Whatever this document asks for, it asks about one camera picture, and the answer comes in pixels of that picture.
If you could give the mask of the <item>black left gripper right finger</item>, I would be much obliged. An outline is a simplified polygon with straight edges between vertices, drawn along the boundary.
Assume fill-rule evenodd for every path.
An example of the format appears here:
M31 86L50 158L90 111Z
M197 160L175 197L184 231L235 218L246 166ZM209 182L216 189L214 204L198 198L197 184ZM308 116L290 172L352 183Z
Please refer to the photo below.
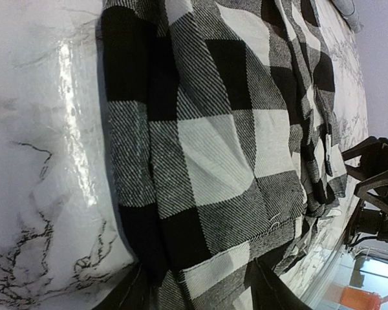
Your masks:
M264 263L253 260L248 268L253 309L311 310Z

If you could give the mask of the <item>black white plaid shirt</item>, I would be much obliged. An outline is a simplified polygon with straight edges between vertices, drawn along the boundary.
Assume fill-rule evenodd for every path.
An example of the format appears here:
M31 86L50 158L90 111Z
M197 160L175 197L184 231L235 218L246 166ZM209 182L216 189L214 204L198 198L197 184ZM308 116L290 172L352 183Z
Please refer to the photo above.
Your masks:
M151 309L253 309L334 215L347 173L314 1L107 1L118 212Z

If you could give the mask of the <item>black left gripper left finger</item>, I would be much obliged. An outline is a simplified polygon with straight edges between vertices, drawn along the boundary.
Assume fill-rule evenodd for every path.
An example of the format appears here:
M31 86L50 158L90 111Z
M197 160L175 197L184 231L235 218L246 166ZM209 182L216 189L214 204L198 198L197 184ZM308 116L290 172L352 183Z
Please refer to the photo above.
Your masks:
M145 266L132 265L119 284L94 310L148 310L153 301L154 286Z

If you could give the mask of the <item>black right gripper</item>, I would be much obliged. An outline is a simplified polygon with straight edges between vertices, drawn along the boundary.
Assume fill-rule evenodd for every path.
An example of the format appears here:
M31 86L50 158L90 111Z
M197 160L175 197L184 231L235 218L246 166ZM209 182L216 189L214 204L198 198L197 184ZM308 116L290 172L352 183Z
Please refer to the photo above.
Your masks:
M346 165L348 175L358 180L359 198L345 233L345 245L366 240L388 243L388 138L369 136L342 153L343 161L360 157L357 167Z

